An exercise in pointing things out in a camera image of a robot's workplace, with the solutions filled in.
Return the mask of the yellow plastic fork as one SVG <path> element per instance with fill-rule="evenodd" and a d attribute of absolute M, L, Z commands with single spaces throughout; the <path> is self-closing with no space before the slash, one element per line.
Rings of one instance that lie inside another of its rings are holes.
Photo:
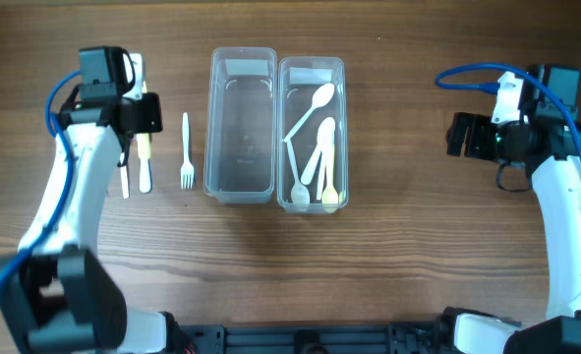
<path fill-rule="evenodd" d="M 150 133 L 136 134 L 137 153 L 140 160 L 151 159 L 151 135 Z"/>

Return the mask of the light blue plastic fork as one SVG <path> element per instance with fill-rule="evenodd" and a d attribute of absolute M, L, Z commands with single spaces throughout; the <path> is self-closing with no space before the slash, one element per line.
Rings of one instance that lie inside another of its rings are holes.
<path fill-rule="evenodd" d="M 139 189 L 144 194 L 149 193 L 152 189 L 150 160 L 146 158 L 140 159 Z"/>

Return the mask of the white fork tines up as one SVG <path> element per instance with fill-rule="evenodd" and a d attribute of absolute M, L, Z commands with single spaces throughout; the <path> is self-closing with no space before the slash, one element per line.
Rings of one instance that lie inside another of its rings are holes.
<path fill-rule="evenodd" d="M 124 163 L 124 160 L 125 160 L 125 153 L 122 153 L 120 155 L 121 166 L 119 167 L 121 189 L 122 189 L 123 198 L 128 199 L 130 197 L 130 178 L 129 178 L 128 165 Z"/>

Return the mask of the white fork container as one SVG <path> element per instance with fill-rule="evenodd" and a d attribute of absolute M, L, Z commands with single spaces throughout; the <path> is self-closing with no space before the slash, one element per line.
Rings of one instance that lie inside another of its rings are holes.
<path fill-rule="evenodd" d="M 187 112 L 182 115 L 183 163 L 180 168 L 181 188 L 193 189 L 195 184 L 195 167 L 190 159 L 190 121 Z"/>

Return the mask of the white slim plastic spoon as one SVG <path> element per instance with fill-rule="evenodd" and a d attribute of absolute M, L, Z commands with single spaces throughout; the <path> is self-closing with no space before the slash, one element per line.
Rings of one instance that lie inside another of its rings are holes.
<path fill-rule="evenodd" d="M 310 193 L 308 188 L 300 181 L 295 151 L 291 141 L 286 142 L 290 166 L 294 178 L 294 185 L 291 189 L 292 203 L 299 206 L 307 206 L 310 203 Z"/>

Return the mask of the yellow plastic spoon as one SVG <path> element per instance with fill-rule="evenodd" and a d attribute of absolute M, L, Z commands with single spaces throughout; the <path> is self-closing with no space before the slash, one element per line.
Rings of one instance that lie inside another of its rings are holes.
<path fill-rule="evenodd" d="M 338 193 L 334 187 L 335 144 L 331 144 L 326 151 L 325 161 L 325 185 L 321 195 L 323 209 L 326 212 L 336 212 L 338 206 Z"/>

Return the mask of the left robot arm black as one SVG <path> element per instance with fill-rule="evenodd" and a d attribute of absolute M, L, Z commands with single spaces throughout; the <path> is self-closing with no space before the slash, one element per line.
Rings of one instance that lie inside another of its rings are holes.
<path fill-rule="evenodd" d="M 112 173 L 136 135 L 161 131 L 159 98 L 140 54 L 79 57 L 70 95 L 45 113 L 56 152 L 39 209 L 17 253 L 0 257 L 0 311 L 22 353 L 190 353 L 174 317 L 130 308 L 96 255 Z"/>

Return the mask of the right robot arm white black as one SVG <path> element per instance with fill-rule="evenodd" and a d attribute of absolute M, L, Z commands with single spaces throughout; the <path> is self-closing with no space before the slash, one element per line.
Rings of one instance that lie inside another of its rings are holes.
<path fill-rule="evenodd" d="M 436 318 L 432 351 L 581 353 L 580 73 L 555 64 L 525 70 L 477 63 L 439 73 L 442 89 L 492 94 L 492 115 L 457 112 L 447 154 L 521 168 L 545 224 L 549 298 L 543 322 L 526 328 L 472 310 L 447 308 Z"/>

